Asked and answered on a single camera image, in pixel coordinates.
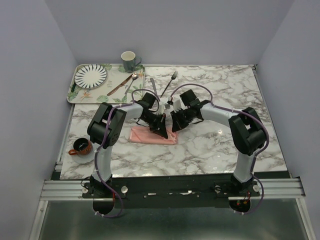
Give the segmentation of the pink cloth napkin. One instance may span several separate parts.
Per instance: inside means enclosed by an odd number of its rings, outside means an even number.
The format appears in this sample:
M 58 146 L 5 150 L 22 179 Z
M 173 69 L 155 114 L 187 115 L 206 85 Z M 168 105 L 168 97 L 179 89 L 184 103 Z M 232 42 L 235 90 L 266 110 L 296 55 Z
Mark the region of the pink cloth napkin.
M 144 126 L 135 126 L 130 130 L 129 141 L 133 143 L 142 143 L 149 145 L 175 145 L 178 143 L 178 133 L 172 132 L 170 127 L 166 128 L 168 138 L 161 137 L 152 133 L 149 128 Z

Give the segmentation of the silver table knife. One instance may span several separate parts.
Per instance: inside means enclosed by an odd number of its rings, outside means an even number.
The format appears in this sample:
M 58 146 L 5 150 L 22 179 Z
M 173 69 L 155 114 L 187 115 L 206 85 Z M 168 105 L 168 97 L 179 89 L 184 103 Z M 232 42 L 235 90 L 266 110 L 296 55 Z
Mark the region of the silver table knife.
M 151 82 L 151 85 L 152 85 L 152 88 L 153 88 L 153 92 L 155 93 L 156 96 L 158 96 L 155 80 L 153 78 L 150 78 L 150 82 Z

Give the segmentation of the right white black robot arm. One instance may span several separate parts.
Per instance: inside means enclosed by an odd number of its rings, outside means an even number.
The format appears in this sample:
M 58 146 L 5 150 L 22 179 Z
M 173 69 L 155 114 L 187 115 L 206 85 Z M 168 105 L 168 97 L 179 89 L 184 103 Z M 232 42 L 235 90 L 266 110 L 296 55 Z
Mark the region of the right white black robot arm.
M 252 107 L 232 110 L 213 104 L 213 100 L 199 100 L 190 89 L 180 99 L 168 97 L 173 106 L 170 113 L 172 131 L 185 129 L 194 119 L 213 121 L 230 128 L 233 143 L 238 151 L 235 170 L 231 176 L 230 191 L 241 196 L 251 185 L 257 155 L 269 145 L 270 137 L 257 112 Z

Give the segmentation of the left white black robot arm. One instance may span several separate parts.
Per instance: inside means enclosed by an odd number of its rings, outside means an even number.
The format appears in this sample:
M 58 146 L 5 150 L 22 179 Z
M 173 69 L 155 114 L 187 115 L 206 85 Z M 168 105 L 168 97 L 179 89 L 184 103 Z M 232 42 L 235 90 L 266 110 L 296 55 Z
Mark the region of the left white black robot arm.
M 94 154 L 93 173 L 89 186 L 86 187 L 88 194 L 104 198 L 115 193 L 107 181 L 112 177 L 112 148 L 120 137 L 125 121 L 141 119 L 149 125 L 151 133 L 168 138 L 166 115 L 151 111 L 155 101 L 159 102 L 156 96 L 145 93 L 142 99 L 124 105 L 112 106 L 105 102 L 100 104 L 87 128 L 90 141 L 98 144 Z

